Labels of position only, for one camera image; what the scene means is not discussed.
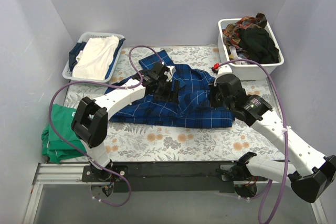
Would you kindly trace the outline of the blue plaid long sleeve shirt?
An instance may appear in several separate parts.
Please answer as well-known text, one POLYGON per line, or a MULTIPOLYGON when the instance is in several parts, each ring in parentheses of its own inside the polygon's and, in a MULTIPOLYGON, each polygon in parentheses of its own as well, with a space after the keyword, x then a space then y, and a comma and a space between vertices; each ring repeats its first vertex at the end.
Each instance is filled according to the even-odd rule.
POLYGON ((175 64, 165 50, 139 60, 139 64, 144 70, 151 69, 159 58, 175 67, 173 78, 180 82, 178 103, 157 101, 153 95, 147 95, 117 112, 111 122, 192 129, 232 127, 234 115, 224 107, 214 108, 210 104, 209 84, 214 77, 187 64, 175 64))

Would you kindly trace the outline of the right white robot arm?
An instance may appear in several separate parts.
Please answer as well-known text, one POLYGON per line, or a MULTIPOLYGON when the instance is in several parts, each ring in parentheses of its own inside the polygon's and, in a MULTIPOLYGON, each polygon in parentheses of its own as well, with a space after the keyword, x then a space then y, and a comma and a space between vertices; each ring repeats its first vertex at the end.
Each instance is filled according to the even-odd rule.
POLYGON ((284 126, 272 106, 258 95, 248 95, 232 73, 220 75, 211 84, 211 104, 223 106, 239 120, 259 132, 289 164, 263 159, 247 152, 225 171, 228 176, 248 181, 254 176, 282 182, 302 200, 314 203, 335 180, 335 155, 326 156, 306 143, 289 126, 284 126))

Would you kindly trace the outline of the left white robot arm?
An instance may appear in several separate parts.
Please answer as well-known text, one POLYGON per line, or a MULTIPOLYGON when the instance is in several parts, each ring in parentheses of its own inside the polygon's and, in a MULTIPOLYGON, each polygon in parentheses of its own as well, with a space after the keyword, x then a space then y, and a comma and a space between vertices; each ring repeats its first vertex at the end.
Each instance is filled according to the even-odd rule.
POLYGON ((147 95, 153 95, 158 101, 177 103, 179 81, 173 80, 174 73, 174 66, 156 62, 151 69, 141 70, 125 84, 103 96, 81 99, 71 129, 84 145, 91 172, 98 181, 106 182, 112 175, 112 161, 103 143, 108 121, 117 112, 147 95))

